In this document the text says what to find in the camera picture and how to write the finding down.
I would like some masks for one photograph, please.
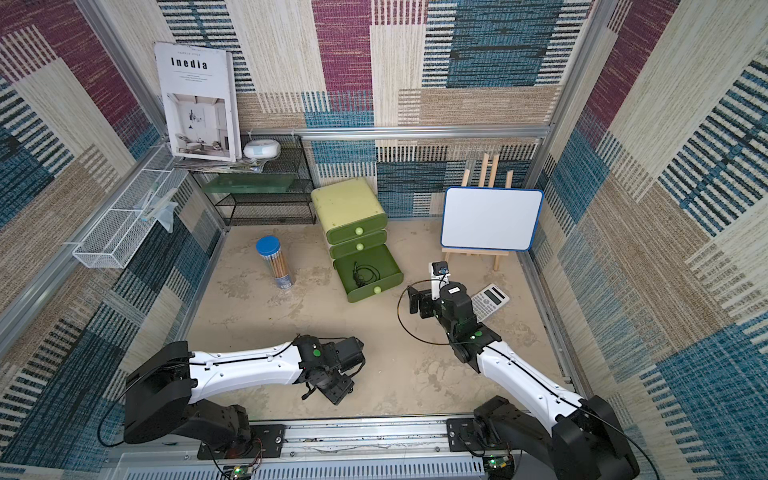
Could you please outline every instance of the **black cable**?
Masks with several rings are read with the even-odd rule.
[[[112,447],[116,447],[118,445],[122,445],[123,443],[125,443],[125,440],[121,440],[121,441],[119,441],[117,443],[111,443],[111,444],[106,443],[104,440],[101,439],[101,427],[104,426],[104,421],[107,419],[107,417],[109,416],[110,412],[112,412],[112,410],[114,409],[114,406],[117,405],[118,402],[120,402],[120,399],[125,396],[125,394],[128,392],[128,390],[131,389],[131,387],[133,387],[134,385],[136,385],[137,383],[139,383],[141,380],[145,379],[149,375],[152,375],[153,373],[158,371],[163,366],[164,366],[164,364],[156,366],[156,367],[154,367],[152,369],[149,369],[145,374],[143,374],[142,376],[137,378],[135,382],[133,382],[129,386],[125,387],[125,390],[123,390],[123,392],[120,395],[118,395],[118,397],[116,399],[114,399],[112,401],[112,404],[109,405],[109,408],[104,413],[104,416],[101,417],[101,421],[98,423],[98,427],[96,428],[96,439],[98,440],[99,443],[101,443],[101,446],[106,447],[108,449],[111,449]]]
[[[219,469],[219,472],[221,472],[222,478],[228,478],[229,480],[232,480],[232,478],[226,473],[224,473],[224,470],[222,470],[221,467],[219,466],[219,462],[216,461],[216,457],[214,457],[214,451],[210,449],[210,445],[206,443],[205,446],[208,449],[208,452],[210,453],[210,459],[214,461],[214,465],[216,466],[216,468]]]
[[[617,428],[616,428],[616,427],[614,427],[612,424],[610,424],[610,423],[606,422],[605,420],[601,419],[600,417],[598,417],[598,416],[597,416],[597,415],[595,415],[594,413],[592,413],[592,412],[589,412],[588,410],[586,410],[586,409],[583,409],[583,408],[581,408],[580,406],[578,406],[578,405],[575,405],[575,404],[573,404],[573,403],[569,402],[568,400],[566,400],[566,399],[565,399],[565,398],[563,398],[562,396],[560,396],[560,395],[558,395],[557,393],[555,393],[555,392],[551,391],[551,390],[550,390],[550,389],[549,389],[549,388],[548,388],[548,387],[547,387],[547,386],[546,386],[544,383],[542,383],[542,382],[541,382],[539,379],[537,379],[537,378],[536,378],[536,376],[534,376],[534,375],[533,375],[532,373],[530,373],[528,370],[524,369],[524,368],[523,368],[522,366],[520,366],[520,365],[519,365],[517,362],[515,362],[514,360],[512,360],[511,358],[509,358],[508,356],[506,356],[504,353],[501,353],[501,352],[499,352],[497,349],[493,348],[493,347],[492,347],[492,346],[490,346],[490,345],[488,345],[487,347],[488,347],[489,349],[493,350],[494,352],[498,353],[499,355],[503,356],[503,357],[504,357],[504,358],[506,358],[507,360],[509,360],[509,362],[510,362],[510,363],[512,363],[512,364],[514,364],[515,366],[517,366],[517,367],[518,367],[520,370],[522,370],[523,372],[527,373],[527,374],[528,374],[528,376],[530,376],[530,377],[531,377],[533,380],[535,380],[535,381],[536,381],[536,383],[538,383],[539,385],[541,385],[541,387],[542,387],[544,390],[546,390],[547,392],[549,392],[549,393],[550,393],[550,394],[552,394],[553,396],[556,396],[558,399],[560,399],[560,400],[562,400],[563,402],[567,403],[568,405],[570,405],[570,406],[574,407],[575,409],[582,411],[584,414],[586,414],[586,415],[589,415],[590,417],[592,417],[592,418],[594,418],[594,419],[600,420],[600,421],[601,421],[601,422],[603,422],[605,425],[608,425],[609,427],[611,427],[611,428],[612,428],[613,430],[615,430],[616,432],[618,432],[618,433],[622,434],[622,436],[623,436],[623,437],[625,437],[627,440],[629,440],[629,441],[632,443],[632,445],[634,445],[634,446],[635,446],[635,448],[636,448],[637,450],[639,450],[639,451],[640,451],[640,453],[642,453],[642,454],[643,454],[643,457],[645,457],[645,459],[646,459],[646,460],[648,460],[648,463],[650,463],[650,467],[651,467],[651,468],[654,470],[654,474],[656,474],[656,480],[660,480],[660,479],[661,479],[661,476],[659,475],[659,471],[658,471],[658,470],[656,470],[656,465],[654,465],[654,463],[653,463],[653,462],[650,460],[650,457],[649,457],[649,456],[648,456],[648,454],[645,452],[645,450],[643,450],[643,449],[642,449],[642,448],[641,448],[641,447],[640,447],[640,446],[637,444],[637,442],[635,442],[635,441],[634,441],[634,440],[633,440],[633,439],[632,439],[632,438],[631,438],[629,435],[627,435],[626,433],[622,432],[620,429],[617,429]]]
[[[247,359],[230,360],[230,361],[226,361],[225,360],[223,362],[214,362],[214,365],[218,366],[218,365],[225,365],[227,363],[250,362],[251,360],[266,360],[266,359],[270,358],[271,356],[278,356],[279,354],[285,352],[286,350],[288,350],[292,346],[293,346],[293,342],[289,343],[286,346],[286,348],[280,350],[278,353],[267,353],[266,356],[262,356],[262,357],[259,357],[257,359],[247,358]],[[193,363],[193,362],[190,362],[190,365],[203,366],[203,365],[206,365],[206,364],[205,363]]]
[[[413,338],[417,339],[419,342],[422,342],[422,343],[427,343],[429,345],[439,345],[439,346],[465,345],[465,344],[468,344],[468,343],[472,343],[472,342],[448,342],[448,343],[428,342],[427,340],[420,339],[419,337],[417,337],[416,335],[411,333],[406,328],[406,326],[402,323],[402,319],[400,318],[400,303],[402,302],[402,296],[406,294],[406,292],[408,291],[408,288],[411,287],[411,286],[417,285],[419,283],[424,283],[424,282],[436,282],[436,281],[442,282],[442,280],[444,278],[445,278],[445,275],[443,275],[442,278],[440,278],[440,279],[431,278],[429,280],[419,280],[418,282],[414,282],[414,283],[411,283],[410,285],[408,285],[406,287],[406,289],[403,290],[402,293],[400,293],[400,298],[397,300],[397,321],[400,322],[400,326],[402,327],[402,329],[404,329],[406,331],[406,333],[408,333],[410,336],[412,336]]]
[[[306,385],[307,392],[304,395],[301,396],[302,400],[308,399],[310,397],[310,395],[312,395],[315,392],[315,390],[317,390],[317,387],[310,386],[309,382],[305,382],[305,385]]]
[[[472,450],[472,447],[467,445],[468,442],[466,440],[464,440],[464,438],[462,437],[462,433],[461,432],[458,433],[458,439],[462,441],[462,443],[464,444],[464,448],[467,449],[467,451],[469,453],[471,453],[473,457],[478,457],[478,458],[485,457],[485,447],[482,450],[482,455],[480,455],[479,453],[477,453],[474,450]]]
[[[360,373],[360,370],[362,370],[362,368],[364,367],[365,364],[366,364],[366,359],[363,358],[362,362],[360,363],[360,367],[352,375],[350,375],[349,377],[352,378],[355,375],[357,375],[358,373]]]
[[[371,273],[371,277],[369,279],[362,278],[362,275],[359,273],[360,270],[368,270]],[[376,267],[371,265],[358,265],[357,262],[355,262],[355,266],[352,268],[352,278],[355,280],[355,284],[358,288],[368,285],[369,283],[378,282],[381,280],[381,277],[381,273],[379,273]]]
[[[515,457],[512,456],[512,453],[509,453],[509,456],[512,457],[512,461],[515,462]],[[520,464],[523,462],[523,449],[520,449],[520,456],[518,457],[518,461],[515,462],[515,471],[512,472],[512,478],[515,477],[515,475],[518,474],[518,470],[520,470]]]

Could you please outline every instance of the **striped fabric wall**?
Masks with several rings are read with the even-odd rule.
[[[125,379],[179,331],[220,230],[186,179],[173,233],[157,223],[125,270],[79,266],[0,360],[0,472],[96,478],[96,428]],[[122,435],[123,402],[102,429]]]
[[[667,480],[765,478],[768,3],[620,0],[576,104],[533,253],[579,368]]]
[[[591,9],[591,0],[98,1],[156,94],[155,41],[232,51],[243,131],[547,124]],[[364,176],[389,216],[420,217],[442,212],[455,172],[483,152],[505,156],[498,181],[513,170],[519,186],[537,142],[304,145],[316,184]]]
[[[74,2],[2,7],[0,311],[159,138]],[[104,409],[174,337],[220,236],[189,181],[173,234],[155,226],[125,270],[78,267],[0,359],[3,478],[98,475]]]

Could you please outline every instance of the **metal frame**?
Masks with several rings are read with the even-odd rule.
[[[565,86],[558,99],[558,103],[555,105],[554,111],[552,112],[552,119],[550,121],[551,131],[541,142],[539,148],[536,149],[531,166],[525,174],[523,188],[533,188],[536,185],[541,169],[547,161],[552,141],[557,137],[562,119],[565,116],[565,113],[571,109],[574,96],[581,88],[581,82],[584,80],[584,75],[586,74],[587,66],[592,58],[594,49],[598,44],[598,40],[604,34],[604,27],[607,27],[608,21],[611,19],[617,3],[618,0],[599,0],[598,6],[595,7],[594,15],[591,16],[589,25],[584,27],[586,29],[584,41],[578,49],[571,73],[565,81]]]
[[[139,105],[149,117],[151,123],[159,132],[165,132],[164,114],[158,99],[152,94],[150,88],[146,85],[133,61],[123,48],[120,40],[115,34],[114,27],[105,14],[103,7],[98,0],[75,0],[88,24],[93,28],[97,37],[100,39],[105,50],[111,56],[112,61],[117,65],[119,72],[127,82],[131,90],[136,95]],[[552,139],[559,132],[561,120],[566,111],[571,107],[574,94],[581,86],[584,73],[588,66],[590,57],[598,42],[600,35],[604,31],[604,26],[610,19],[617,0],[600,0],[591,20],[585,25],[585,34],[581,47],[578,49],[576,58],[572,65],[568,79],[565,82],[562,94],[555,106],[552,120],[549,125],[472,125],[472,126],[446,126],[446,127],[361,127],[361,128],[270,128],[254,129],[252,134],[296,134],[301,135],[306,140],[373,140],[373,139],[424,139],[424,138],[478,138],[478,137],[538,137],[541,143],[536,150],[531,167],[525,177],[524,185],[532,187],[535,185],[538,175],[548,156]],[[113,192],[101,202],[94,213],[83,223],[83,225],[72,235],[70,242],[66,243],[51,261],[41,269],[35,278],[27,285],[27,288],[21,293],[13,303],[5,309],[0,315],[0,356],[3,356],[12,343],[22,334],[25,327],[36,317],[45,304],[54,296],[56,290],[66,280],[77,266],[77,260],[71,255],[74,244],[82,239],[88,229],[96,222],[106,211],[108,205],[113,202],[117,196],[126,188],[131,180],[141,171],[151,156],[157,152],[155,146],[150,149],[144,157],[136,163],[134,168],[123,179]],[[223,228],[223,221],[218,211],[213,205],[208,206],[215,213],[215,218]],[[200,299],[207,287],[207,281],[215,267],[216,260],[220,254],[223,240],[226,234],[222,235],[220,242],[211,257],[211,261],[201,281],[194,297],[193,305],[187,313],[183,328],[180,329],[180,336],[186,333],[191,319],[200,303]],[[550,332],[553,348],[561,365],[564,369],[571,370],[571,378],[577,386],[580,384],[578,378],[574,375],[575,369],[572,368],[573,362],[569,361],[568,355],[564,355],[562,349],[564,343],[558,338],[559,333],[550,321],[547,311],[551,307],[547,305],[547,299],[538,283],[538,276],[535,276],[535,268],[531,262],[530,256],[522,253],[521,263],[526,271],[526,276],[534,298],[537,301],[542,321]]]
[[[85,21],[96,33],[96,37],[101,41],[104,50],[107,51],[112,61],[118,67],[118,71],[128,84],[128,87],[136,95],[139,106],[144,109],[144,113],[149,121],[154,125],[160,135],[167,135],[168,129],[165,126],[165,113],[157,97],[144,82],[139,70],[131,60],[125,48],[115,34],[114,26],[109,17],[104,12],[104,7],[98,0],[74,0],[74,3],[80,9],[85,17]]]
[[[568,343],[565,342],[563,332],[552,321],[554,311],[544,291],[544,287],[541,285],[541,278],[531,259],[531,254],[529,252],[518,252],[518,261],[523,269],[525,280],[528,282],[528,288],[531,289],[531,296],[533,296],[533,300],[536,302],[538,315],[541,317],[544,329],[547,330],[549,343],[552,345],[554,355],[558,359],[558,364],[560,364],[560,368],[563,371],[565,381],[572,384],[576,392],[588,398],[591,396],[591,389],[588,388],[584,379],[578,374],[574,353],[568,349]]]
[[[254,128],[242,134],[299,135],[302,140],[414,140],[425,138],[546,137],[550,127],[530,125],[455,125],[447,127]]]
[[[194,320],[194,317],[197,315],[197,309],[200,308],[200,302],[203,301],[203,295],[205,295],[205,290],[208,287],[210,278],[211,276],[213,276],[214,270],[216,269],[216,265],[219,263],[219,257],[221,257],[221,250],[224,249],[224,241],[226,241],[227,235],[230,232],[229,227],[223,227],[223,228],[225,230],[221,232],[221,235],[219,236],[219,241],[214,247],[213,253],[210,255],[208,266],[205,267],[203,276],[202,278],[200,278],[200,284],[197,286],[197,290],[195,290],[194,296],[192,297],[192,304],[189,305],[189,308],[187,309],[187,313],[184,314],[184,318],[181,320],[181,325],[179,326],[179,330],[176,332],[176,335],[174,336],[174,339],[173,339],[174,342],[178,342],[180,340],[187,338],[187,334],[189,333],[190,328],[192,327],[192,320]]]
[[[156,145],[131,168],[122,182],[99,203],[91,215],[61,246],[51,261],[44,266],[13,302],[0,315],[0,357],[3,357],[13,342],[24,332],[27,325],[40,313],[45,304],[55,295],[80,262],[72,252],[85,234],[107,213],[109,207],[125,191],[131,181],[141,172],[155,154],[162,148]]]
[[[447,419],[472,418],[472,414],[401,415],[346,419],[301,419],[251,422],[251,425],[284,424],[285,433],[279,458],[265,458],[254,480],[272,478],[312,478],[308,468],[326,469],[320,478],[334,480],[368,480],[392,478],[482,477],[482,460],[468,452],[451,452]],[[108,450],[99,480],[128,480],[141,474],[154,474],[156,480],[215,480],[217,470],[209,461],[198,461],[200,442],[166,435],[140,445],[121,445]],[[504,450],[487,451],[488,455],[504,455]],[[521,470],[516,478],[555,478],[554,472],[534,457],[513,451]],[[480,472],[449,472],[449,464],[470,462]],[[242,465],[243,460],[220,460],[220,465]],[[445,465],[418,470],[417,465]],[[405,467],[414,467],[411,473]]]

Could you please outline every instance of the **white wire basket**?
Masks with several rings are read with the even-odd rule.
[[[147,195],[162,198],[187,177],[186,170],[173,169],[173,162],[167,149],[157,150],[74,249],[74,257],[80,263],[88,268],[125,268],[128,265],[157,222],[154,217],[148,221],[141,219],[142,205],[149,199]],[[157,190],[150,194],[155,184]]]

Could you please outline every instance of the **green drawer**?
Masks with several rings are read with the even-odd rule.
[[[358,266],[371,266],[378,270],[379,280],[358,287],[353,277],[355,262],[357,262]],[[379,292],[381,293],[384,290],[398,286],[403,280],[400,267],[397,266],[397,262],[392,258],[392,254],[386,245],[378,245],[377,247],[339,258],[333,262],[333,267],[339,274],[341,283],[346,291],[346,299],[350,303],[359,302],[369,296],[376,295],[376,287],[380,288]]]
[[[378,214],[373,217],[363,218],[348,225],[334,227],[326,232],[328,243],[336,245],[357,237],[362,237],[367,233],[372,233],[386,227],[386,214]]]
[[[365,178],[350,178],[312,190],[317,218],[336,245],[386,227],[386,214]]]
[[[331,258],[341,258],[377,245],[383,245],[384,243],[386,243],[386,230],[377,230],[368,235],[357,237],[354,240],[332,245],[328,251],[331,254]]]

